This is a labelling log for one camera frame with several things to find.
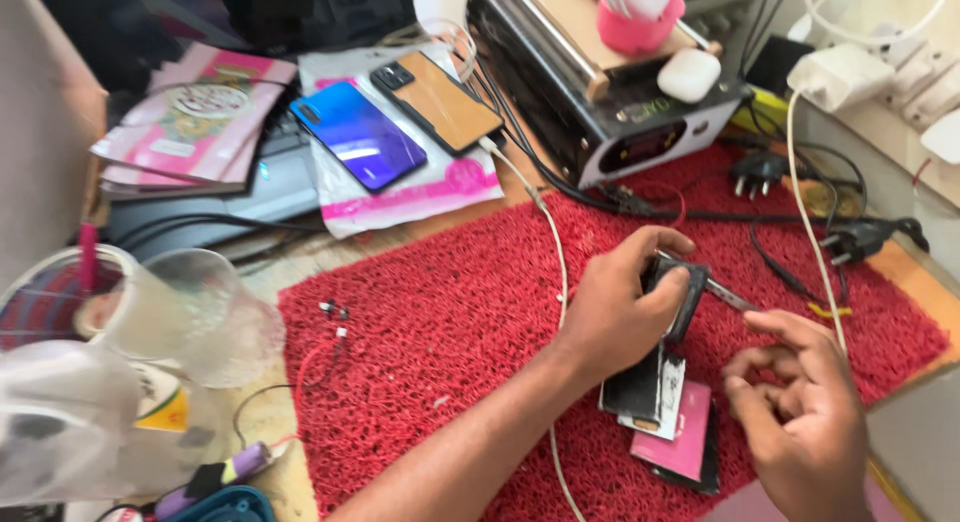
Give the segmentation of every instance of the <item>red doormat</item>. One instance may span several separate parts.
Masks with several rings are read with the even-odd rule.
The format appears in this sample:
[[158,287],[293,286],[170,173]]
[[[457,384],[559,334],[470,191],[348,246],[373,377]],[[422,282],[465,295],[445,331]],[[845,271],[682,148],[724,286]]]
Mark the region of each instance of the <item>red doormat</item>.
[[[734,160],[719,147],[630,179],[689,183],[690,209],[795,212],[777,187],[754,204],[732,195],[715,173]],[[651,194],[662,193],[651,187]],[[571,287],[587,260],[617,245],[642,222],[584,207],[558,194],[547,198],[562,239]],[[751,248],[739,223],[688,221],[681,228],[716,278],[762,307],[811,316]],[[823,293],[802,226],[761,226],[774,258]],[[871,404],[938,356],[948,342],[906,295],[865,265],[847,270],[853,315],[844,319],[850,364],[864,402]],[[297,412],[310,478],[321,515],[330,513],[392,461],[496,388],[554,335],[560,304],[556,251],[544,216],[532,204],[504,210],[423,241],[368,258],[286,289],[280,310],[287,325],[290,381],[306,353],[321,351],[304,382],[326,377],[325,389],[303,390]],[[335,299],[349,320],[319,303]],[[347,338],[334,356],[335,330]],[[730,418],[720,368],[740,349],[769,343],[747,332],[738,313],[704,295],[680,352],[687,376],[710,385],[720,413],[722,494],[705,497],[654,477],[628,450],[631,430],[596,408],[587,393],[557,422],[559,459],[583,515],[604,520],[695,520],[754,477],[742,430]],[[486,511],[485,519],[573,520],[545,438],[522,462]]]

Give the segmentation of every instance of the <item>pink cup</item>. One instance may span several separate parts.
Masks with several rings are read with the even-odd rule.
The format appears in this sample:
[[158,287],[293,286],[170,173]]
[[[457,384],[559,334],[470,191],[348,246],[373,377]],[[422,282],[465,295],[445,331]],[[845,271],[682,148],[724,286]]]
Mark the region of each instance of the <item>pink cup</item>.
[[650,53],[666,41],[686,9],[684,0],[670,0],[660,17],[654,21],[627,19],[611,10],[606,0],[600,0],[597,31],[606,47],[618,53]]

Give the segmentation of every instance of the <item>charging cable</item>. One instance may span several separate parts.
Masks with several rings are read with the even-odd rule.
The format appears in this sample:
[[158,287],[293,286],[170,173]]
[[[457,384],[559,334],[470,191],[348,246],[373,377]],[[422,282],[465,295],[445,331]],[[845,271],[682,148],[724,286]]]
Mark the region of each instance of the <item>charging cable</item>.
[[938,13],[940,13],[944,5],[947,3],[947,0],[937,0],[933,4],[933,6],[930,8],[930,11],[927,12],[926,15],[923,17],[923,19],[918,21],[917,24],[914,25],[913,27],[910,27],[909,29],[904,29],[902,32],[900,32],[897,35],[890,36],[890,37],[865,37],[863,35],[858,35],[857,33],[848,31],[847,29],[839,27],[836,24],[830,23],[829,21],[824,19],[824,17],[820,14],[820,12],[817,12],[817,9],[820,8],[820,6],[824,1],[825,0],[818,0],[817,3],[814,4],[813,0],[803,0],[803,2],[806,4],[806,11],[810,15],[810,17],[818,25],[827,29],[829,32],[831,32],[834,35],[845,38],[846,40],[849,40],[851,42],[859,43],[861,45],[866,45],[870,47],[897,43],[899,41],[905,40],[906,38],[917,35],[920,31],[925,29],[927,25],[930,24],[931,21],[933,21],[933,18],[936,17]]
[[820,266],[820,274],[823,277],[823,287],[826,289],[826,300],[830,304],[830,313],[833,315],[833,324],[837,332],[837,341],[840,342],[840,348],[844,355],[847,353],[847,339],[844,336],[843,325],[840,321],[840,312],[837,310],[837,302],[834,297],[834,287],[831,285],[831,277],[827,272],[827,264],[824,262],[824,254],[820,250],[820,243],[817,241],[817,235],[813,233],[813,226],[810,225],[810,216],[807,214],[807,207],[804,205],[804,198],[800,195],[800,179],[797,177],[797,155],[793,144],[794,111],[797,109],[797,100],[805,90],[798,88],[790,97],[790,105],[786,111],[786,148],[787,159],[790,162],[790,180],[793,184],[793,195],[797,199],[797,208],[799,215],[803,219],[803,227],[806,229],[806,235],[810,237],[810,244],[813,245],[813,253],[817,257],[817,264]]
[[[497,144],[494,143],[489,137],[483,137],[480,139],[480,146],[492,156],[496,157],[498,160],[502,161],[510,168],[510,171],[513,171],[516,174],[516,177],[520,179],[520,182],[523,184],[523,189],[526,190],[527,194],[534,200],[534,204],[540,211],[543,212],[543,215],[546,216],[547,223],[550,224],[550,231],[553,232],[554,242],[557,243],[557,258],[559,259],[559,274],[562,280],[561,293],[558,295],[559,299],[559,321],[557,325],[557,330],[559,331],[564,326],[564,320],[567,318],[567,294],[568,291],[568,280],[567,280],[567,262],[564,261],[564,246],[560,243],[560,233],[557,231],[557,224],[553,221],[553,215],[550,214],[550,210],[546,207],[546,202],[544,198],[540,196],[540,192],[532,185],[529,181],[523,176],[521,171],[507,159],[503,153],[500,152],[500,149],[497,147]],[[567,480],[564,478],[564,468],[560,466],[560,454],[557,452],[557,430],[554,428],[553,424],[550,425],[550,453],[553,454],[553,467],[557,470],[557,479],[559,480],[559,487],[563,490],[563,496],[566,497],[566,502],[570,504],[570,508],[573,509],[573,515],[577,517],[578,522],[587,522],[587,519],[584,518],[582,512],[580,512],[580,507],[577,506],[577,502],[573,500],[573,495],[570,494],[570,488],[567,486]]]

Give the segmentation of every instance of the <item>purple gradient phone back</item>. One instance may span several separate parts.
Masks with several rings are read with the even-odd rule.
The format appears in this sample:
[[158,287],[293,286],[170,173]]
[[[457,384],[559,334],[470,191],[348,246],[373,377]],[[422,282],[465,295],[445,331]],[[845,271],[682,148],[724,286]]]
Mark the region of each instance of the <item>purple gradient phone back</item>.
[[370,191],[426,162],[424,149],[348,83],[296,100],[290,109]]

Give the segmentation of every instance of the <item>pink notebook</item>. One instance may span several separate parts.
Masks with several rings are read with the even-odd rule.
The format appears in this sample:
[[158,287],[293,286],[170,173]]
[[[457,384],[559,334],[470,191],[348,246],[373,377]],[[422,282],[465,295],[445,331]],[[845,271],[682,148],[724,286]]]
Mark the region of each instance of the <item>pink notebook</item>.
[[711,388],[702,383],[684,381],[673,441],[638,431],[633,434],[630,454],[699,481],[710,413]]
[[[149,96],[90,151],[114,164],[103,178],[117,184],[216,183],[233,171],[246,175],[259,127],[284,89],[274,83],[288,84],[296,72],[290,62],[195,43],[153,86],[214,85],[173,86]],[[232,167],[235,160],[246,167]]]

